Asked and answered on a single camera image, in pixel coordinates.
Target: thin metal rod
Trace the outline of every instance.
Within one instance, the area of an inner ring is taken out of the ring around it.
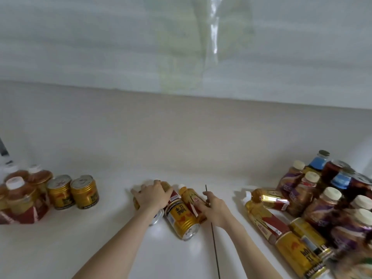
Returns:
[[[218,266],[218,258],[217,258],[217,250],[216,250],[216,241],[214,239],[214,231],[213,231],[213,225],[211,223],[211,228],[212,228],[212,236],[213,236],[213,244],[214,244],[214,254],[216,255],[216,264],[217,264],[217,272],[218,272],[218,279],[221,279],[220,275],[220,267]]]

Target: hand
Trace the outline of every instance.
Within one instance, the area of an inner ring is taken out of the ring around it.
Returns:
[[[225,202],[217,198],[212,192],[203,192],[207,196],[207,203],[210,203],[210,208],[202,203],[195,203],[195,206],[205,214],[214,225],[226,230],[229,226],[229,221],[234,218]]]
[[[173,188],[164,192],[160,180],[154,180],[154,185],[142,185],[140,192],[134,189],[131,190],[131,193],[137,199],[141,209],[153,208],[156,209],[156,211],[159,211],[167,205],[172,192]]]

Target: left hand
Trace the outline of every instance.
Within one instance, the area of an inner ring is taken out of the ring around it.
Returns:
[[[164,192],[160,180],[154,180],[154,185],[142,185],[141,192],[137,192],[134,189],[131,190],[131,193],[139,203],[140,209],[153,208],[156,211],[167,205],[172,192],[173,188]]]

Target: white bottle cap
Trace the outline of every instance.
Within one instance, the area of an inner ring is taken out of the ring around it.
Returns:
[[[14,190],[21,188],[23,185],[25,185],[25,181],[23,180],[22,177],[13,177],[10,178],[5,184],[9,190]]]
[[[306,172],[305,178],[309,180],[310,182],[317,183],[320,177],[315,172],[309,171],[309,172]]]
[[[7,174],[14,173],[19,170],[19,166],[15,163],[8,164],[4,167],[4,172]]]
[[[330,198],[331,200],[338,201],[341,197],[342,194],[340,191],[338,191],[336,188],[333,187],[327,187],[323,194]]]
[[[367,211],[366,209],[357,209],[354,216],[361,223],[372,225],[372,212]]]
[[[368,211],[372,209],[372,200],[369,197],[363,195],[357,195],[351,203],[356,204],[360,208],[364,208]]]
[[[32,174],[32,173],[38,173],[40,171],[42,171],[43,169],[41,168],[40,165],[38,164],[33,164],[31,165],[29,168],[28,168],[28,173]]]
[[[250,200],[252,200],[252,193],[249,192],[249,191],[246,191],[246,192],[245,192],[245,198],[244,198],[243,200],[241,200],[243,206],[245,206],[245,204],[246,204],[247,202],[249,202]]]
[[[305,168],[305,163],[302,161],[294,161],[293,167],[298,170],[303,170]]]

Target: plastic sheet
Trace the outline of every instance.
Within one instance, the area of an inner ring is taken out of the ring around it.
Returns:
[[[159,54],[163,92],[196,88],[253,36],[249,0],[144,0]]]

